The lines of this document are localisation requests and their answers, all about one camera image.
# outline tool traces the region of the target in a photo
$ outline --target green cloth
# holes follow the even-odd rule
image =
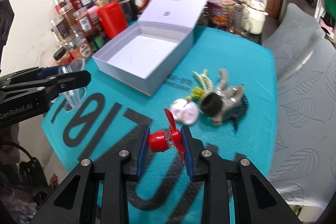
[[[336,1],[325,0],[325,10],[336,20]]]

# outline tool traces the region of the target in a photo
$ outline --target silver screw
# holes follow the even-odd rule
[[[210,157],[212,155],[211,151],[210,150],[203,150],[202,151],[202,155],[204,157]]]
[[[126,157],[128,154],[129,154],[129,152],[127,150],[121,150],[119,152],[119,156],[122,156],[122,157]]]
[[[240,164],[244,165],[244,166],[249,166],[250,165],[250,161],[248,159],[241,159],[240,160]]]
[[[81,165],[83,165],[83,166],[88,166],[90,163],[91,163],[91,160],[89,160],[89,159],[84,159],[84,160],[81,161]]]

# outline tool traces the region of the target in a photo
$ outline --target clear plastic object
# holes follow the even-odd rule
[[[85,59],[82,56],[76,57],[69,65],[64,65],[58,69],[59,74],[65,74],[69,72],[75,72],[83,70],[85,67]],[[80,88],[76,90],[70,90],[63,92],[67,102],[64,109],[66,112],[70,112],[73,109],[81,107],[83,98],[86,95],[86,88]]]

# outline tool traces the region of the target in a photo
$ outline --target red cylinder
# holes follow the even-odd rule
[[[117,1],[110,2],[97,11],[107,36],[112,39],[128,27],[124,12]]]
[[[148,135],[148,144],[153,152],[163,152],[169,148],[166,135],[163,130]]]

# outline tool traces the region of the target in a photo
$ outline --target gray chair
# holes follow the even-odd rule
[[[336,51],[294,4],[264,42],[278,77],[278,132],[269,180],[289,204],[325,208],[336,190]]]

